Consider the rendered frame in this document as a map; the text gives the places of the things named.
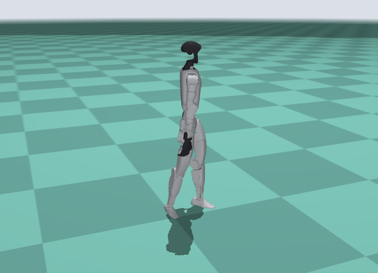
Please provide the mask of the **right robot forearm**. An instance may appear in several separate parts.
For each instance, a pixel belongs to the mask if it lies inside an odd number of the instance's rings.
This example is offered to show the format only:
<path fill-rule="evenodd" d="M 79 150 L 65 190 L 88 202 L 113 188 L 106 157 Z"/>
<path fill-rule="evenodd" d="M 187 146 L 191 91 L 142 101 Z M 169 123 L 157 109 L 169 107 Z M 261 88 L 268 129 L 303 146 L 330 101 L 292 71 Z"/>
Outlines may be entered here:
<path fill-rule="evenodd" d="M 186 132 L 187 138 L 192 138 L 193 136 L 193 126 L 194 126 L 194 119 L 195 113 L 197 111 L 197 106 L 192 104 L 188 107 L 187 113 L 185 114 L 185 125 L 184 125 L 184 132 Z"/>

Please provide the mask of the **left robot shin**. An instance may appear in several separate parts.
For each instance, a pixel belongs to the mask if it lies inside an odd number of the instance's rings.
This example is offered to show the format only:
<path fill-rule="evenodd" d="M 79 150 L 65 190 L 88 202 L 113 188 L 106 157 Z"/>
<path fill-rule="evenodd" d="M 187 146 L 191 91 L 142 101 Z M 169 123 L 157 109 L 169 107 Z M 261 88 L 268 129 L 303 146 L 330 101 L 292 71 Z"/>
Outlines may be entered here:
<path fill-rule="evenodd" d="M 204 182 L 205 182 L 205 163 L 198 170 L 192 170 L 191 175 L 193 178 L 193 183 L 195 184 L 197 200 L 202 200 L 204 193 Z M 202 198 L 201 197 L 202 194 Z"/>

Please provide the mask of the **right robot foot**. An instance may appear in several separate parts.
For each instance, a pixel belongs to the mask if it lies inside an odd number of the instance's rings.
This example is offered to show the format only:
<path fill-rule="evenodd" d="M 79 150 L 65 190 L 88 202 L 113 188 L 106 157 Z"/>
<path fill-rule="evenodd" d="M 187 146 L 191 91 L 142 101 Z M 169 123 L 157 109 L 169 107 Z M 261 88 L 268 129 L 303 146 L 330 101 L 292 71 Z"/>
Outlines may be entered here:
<path fill-rule="evenodd" d="M 171 207 L 171 205 L 170 205 L 169 208 L 167 208 L 167 203 L 166 203 L 165 206 L 164 206 L 164 209 L 167 211 L 167 213 L 170 217 L 172 217 L 172 218 L 178 218 L 179 217 L 178 213 L 175 211 L 174 207 Z"/>

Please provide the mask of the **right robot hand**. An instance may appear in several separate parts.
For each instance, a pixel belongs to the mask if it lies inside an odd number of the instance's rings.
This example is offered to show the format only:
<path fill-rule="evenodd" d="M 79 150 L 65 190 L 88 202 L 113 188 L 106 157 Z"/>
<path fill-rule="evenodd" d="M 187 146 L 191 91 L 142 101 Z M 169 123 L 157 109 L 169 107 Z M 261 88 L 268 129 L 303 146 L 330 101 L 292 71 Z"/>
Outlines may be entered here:
<path fill-rule="evenodd" d="M 182 151 L 180 154 L 177 154 L 178 156 L 185 157 L 190 153 L 190 150 L 192 150 L 191 140 L 192 138 L 187 138 L 187 133 L 184 132 L 183 139 L 185 140 L 183 143 Z"/>

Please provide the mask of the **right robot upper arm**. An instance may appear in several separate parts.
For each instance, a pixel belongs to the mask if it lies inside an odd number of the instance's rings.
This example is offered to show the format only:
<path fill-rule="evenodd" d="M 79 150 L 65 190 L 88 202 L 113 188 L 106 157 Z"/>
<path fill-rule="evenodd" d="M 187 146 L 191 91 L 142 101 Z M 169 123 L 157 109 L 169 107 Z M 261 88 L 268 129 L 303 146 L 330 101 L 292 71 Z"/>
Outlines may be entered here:
<path fill-rule="evenodd" d="M 198 76 L 194 73 L 188 73 L 186 78 L 186 85 L 187 85 L 187 99 L 186 99 L 186 108 L 194 103 L 194 99 L 196 97 L 196 91 L 198 86 Z M 197 105 L 196 105 L 197 106 Z M 198 109 L 198 108 L 197 108 Z"/>

